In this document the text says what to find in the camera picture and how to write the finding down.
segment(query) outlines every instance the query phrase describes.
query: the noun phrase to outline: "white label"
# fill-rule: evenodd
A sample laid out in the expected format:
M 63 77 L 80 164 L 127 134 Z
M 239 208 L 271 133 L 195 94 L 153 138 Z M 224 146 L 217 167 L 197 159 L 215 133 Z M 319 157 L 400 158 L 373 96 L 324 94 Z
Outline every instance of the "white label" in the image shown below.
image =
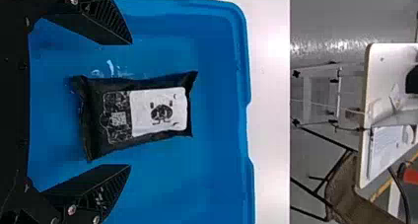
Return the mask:
M 187 97 L 182 87 L 131 91 L 132 136 L 187 128 Z

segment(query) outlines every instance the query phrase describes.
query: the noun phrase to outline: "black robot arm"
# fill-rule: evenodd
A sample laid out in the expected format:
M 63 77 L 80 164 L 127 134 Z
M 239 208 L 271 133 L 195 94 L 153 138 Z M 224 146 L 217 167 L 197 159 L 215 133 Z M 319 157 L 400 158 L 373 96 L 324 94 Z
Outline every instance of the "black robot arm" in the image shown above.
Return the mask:
M 40 18 L 100 44 L 130 44 L 130 31 L 113 0 L 0 0 L 0 17 L 0 67 L 4 76 L 0 81 L 4 125 L 0 130 L 0 223 L 100 223 L 117 201 L 129 166 L 101 166 L 43 193 L 28 178 L 28 35 Z M 90 186 L 80 189 L 82 183 Z M 74 207 L 75 213 L 69 211 Z

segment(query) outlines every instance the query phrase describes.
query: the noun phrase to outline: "blue tray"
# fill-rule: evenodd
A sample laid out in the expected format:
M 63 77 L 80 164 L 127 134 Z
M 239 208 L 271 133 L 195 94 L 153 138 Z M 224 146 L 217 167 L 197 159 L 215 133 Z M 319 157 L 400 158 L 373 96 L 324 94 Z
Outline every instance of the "blue tray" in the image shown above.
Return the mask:
M 36 187 L 47 189 L 99 164 L 130 164 L 107 224 L 254 223 L 244 14 L 234 4 L 209 0 L 115 1 L 132 45 L 98 45 L 44 20 L 30 36 L 29 174 Z M 191 93 L 193 138 L 84 160 L 70 76 L 145 79 L 189 70 L 199 72 Z

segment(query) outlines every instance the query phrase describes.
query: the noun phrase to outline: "black plastic bag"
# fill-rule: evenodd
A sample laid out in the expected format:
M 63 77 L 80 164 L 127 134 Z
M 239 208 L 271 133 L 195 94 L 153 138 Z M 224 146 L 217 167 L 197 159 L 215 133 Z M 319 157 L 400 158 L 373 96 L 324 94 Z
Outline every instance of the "black plastic bag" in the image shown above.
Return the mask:
M 192 136 L 189 94 L 197 72 L 148 80 L 71 78 L 80 96 L 89 161 L 114 150 L 174 136 Z

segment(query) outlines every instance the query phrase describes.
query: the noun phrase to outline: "white background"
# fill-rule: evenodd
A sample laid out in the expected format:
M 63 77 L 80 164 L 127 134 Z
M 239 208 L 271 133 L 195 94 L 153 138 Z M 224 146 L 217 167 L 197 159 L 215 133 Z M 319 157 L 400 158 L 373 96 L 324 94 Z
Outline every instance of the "white background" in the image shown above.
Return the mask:
M 290 0 L 226 1 L 243 9 L 248 27 L 256 223 L 289 223 Z

